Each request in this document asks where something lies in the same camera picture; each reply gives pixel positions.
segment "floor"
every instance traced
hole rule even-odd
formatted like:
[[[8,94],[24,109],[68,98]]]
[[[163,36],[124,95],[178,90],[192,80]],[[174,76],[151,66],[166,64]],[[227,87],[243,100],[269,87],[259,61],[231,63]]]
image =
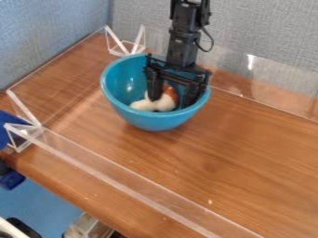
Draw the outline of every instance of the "floor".
[[[0,217],[20,219],[44,238],[59,238],[82,211],[27,180],[13,191],[0,188]]]

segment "gray fabric wall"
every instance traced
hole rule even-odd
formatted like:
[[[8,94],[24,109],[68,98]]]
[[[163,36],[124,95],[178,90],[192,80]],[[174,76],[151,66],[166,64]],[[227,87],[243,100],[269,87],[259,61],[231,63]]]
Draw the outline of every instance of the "gray fabric wall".
[[[168,4],[170,0],[114,0],[111,18],[119,36],[132,40],[140,24],[167,31]],[[211,0],[211,10],[209,31],[217,47],[210,57],[215,66],[251,76],[241,66],[249,63],[243,54],[257,55],[278,62],[271,64],[278,73],[269,75],[271,84],[315,96],[317,74],[299,77],[291,72],[298,68],[318,72],[317,0]],[[289,81],[279,79],[286,74]]]
[[[0,1],[0,89],[108,19],[108,0]]]

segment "blue bowl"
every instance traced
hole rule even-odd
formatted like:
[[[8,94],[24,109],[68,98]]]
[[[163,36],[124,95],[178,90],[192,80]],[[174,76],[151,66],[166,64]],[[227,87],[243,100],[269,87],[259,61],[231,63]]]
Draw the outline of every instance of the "blue bowl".
[[[209,88],[196,103],[184,109],[172,112],[143,112],[130,107],[134,101],[144,97],[147,90],[146,55],[132,55],[116,60],[100,76],[100,86],[104,97],[111,102],[120,117],[134,126],[148,130],[162,131],[179,126],[202,108],[211,95]],[[182,99],[184,87],[172,85]]]

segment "wooden table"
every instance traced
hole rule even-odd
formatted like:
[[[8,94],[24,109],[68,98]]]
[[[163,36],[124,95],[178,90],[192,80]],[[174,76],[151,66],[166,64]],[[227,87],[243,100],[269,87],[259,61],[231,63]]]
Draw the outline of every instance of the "wooden table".
[[[265,237],[315,237],[318,125],[215,89],[184,125],[140,131],[119,118],[99,90],[99,75],[115,59],[100,37],[87,39],[21,86],[27,102],[39,101],[31,110],[44,125]],[[215,74],[218,80],[238,79]],[[0,103],[9,111],[7,96]],[[127,237],[202,237],[36,146],[20,154],[5,150],[3,156]]]

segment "black cable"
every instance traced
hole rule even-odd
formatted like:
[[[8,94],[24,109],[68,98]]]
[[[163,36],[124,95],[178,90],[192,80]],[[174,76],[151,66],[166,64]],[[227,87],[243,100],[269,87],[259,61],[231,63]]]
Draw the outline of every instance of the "black cable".
[[[203,27],[203,32],[204,32],[204,34],[207,35],[207,37],[210,38],[210,40],[211,40],[211,47],[209,48],[209,49],[204,49],[202,46],[200,46],[200,44],[198,43],[198,41],[195,41],[195,45],[196,45],[196,47],[203,51],[203,52],[210,52],[211,50],[213,50],[213,48],[214,48],[214,37],[211,36],[211,34],[209,33],[209,31],[206,30],[206,28]]]

